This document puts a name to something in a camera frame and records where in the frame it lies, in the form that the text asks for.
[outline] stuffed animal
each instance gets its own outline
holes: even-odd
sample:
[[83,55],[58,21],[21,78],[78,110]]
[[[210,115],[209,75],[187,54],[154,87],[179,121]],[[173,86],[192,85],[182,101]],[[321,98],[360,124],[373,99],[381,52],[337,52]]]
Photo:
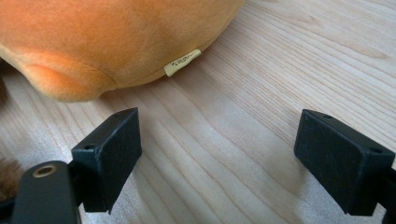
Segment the stuffed animal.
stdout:
[[173,75],[244,0],[0,0],[0,58],[59,101]]

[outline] black clamp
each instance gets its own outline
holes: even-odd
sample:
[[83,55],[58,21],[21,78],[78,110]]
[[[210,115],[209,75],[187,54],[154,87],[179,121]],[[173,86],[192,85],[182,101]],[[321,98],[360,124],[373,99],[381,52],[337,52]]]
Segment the black clamp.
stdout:
[[111,212],[141,154],[137,108],[116,113],[72,149],[69,164],[47,161],[26,171],[3,212],[12,224],[80,223],[81,203],[86,212]]
[[346,214],[396,223],[395,153],[329,115],[303,110],[294,153]]

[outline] wood grain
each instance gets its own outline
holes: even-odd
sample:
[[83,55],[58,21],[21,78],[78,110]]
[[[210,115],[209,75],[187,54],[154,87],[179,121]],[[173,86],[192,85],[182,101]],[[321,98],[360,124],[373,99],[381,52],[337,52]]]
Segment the wood grain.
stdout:
[[28,168],[138,107],[143,156],[111,216],[84,223],[380,223],[344,215],[295,159],[303,108],[396,148],[393,1],[247,0],[173,77],[60,104],[0,66],[0,157]]

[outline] screw hole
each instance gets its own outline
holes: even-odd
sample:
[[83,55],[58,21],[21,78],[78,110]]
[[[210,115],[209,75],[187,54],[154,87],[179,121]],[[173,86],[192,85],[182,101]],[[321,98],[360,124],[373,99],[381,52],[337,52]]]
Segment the screw hole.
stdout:
[[95,148],[95,144],[89,144],[89,145],[84,147],[84,149],[87,149],[87,150],[93,149],[93,148]]
[[375,153],[382,153],[382,149],[380,149],[380,148],[369,147],[369,149],[370,149],[372,152],[375,152]]
[[56,171],[56,166],[50,164],[50,165],[42,166],[42,167],[36,169],[33,172],[33,176],[35,178],[41,178],[41,177],[44,177],[47,175],[52,175],[53,173],[55,173],[55,171]]

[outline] wooden table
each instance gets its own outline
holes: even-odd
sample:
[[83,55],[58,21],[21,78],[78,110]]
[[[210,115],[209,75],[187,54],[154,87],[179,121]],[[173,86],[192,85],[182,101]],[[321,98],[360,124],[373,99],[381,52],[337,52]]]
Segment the wooden table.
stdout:
[[138,107],[143,155],[111,216],[84,223],[380,223],[344,215],[293,155],[303,108],[396,149],[392,0],[247,0],[203,56],[151,84],[81,104],[37,93],[3,64],[0,157],[24,168]]

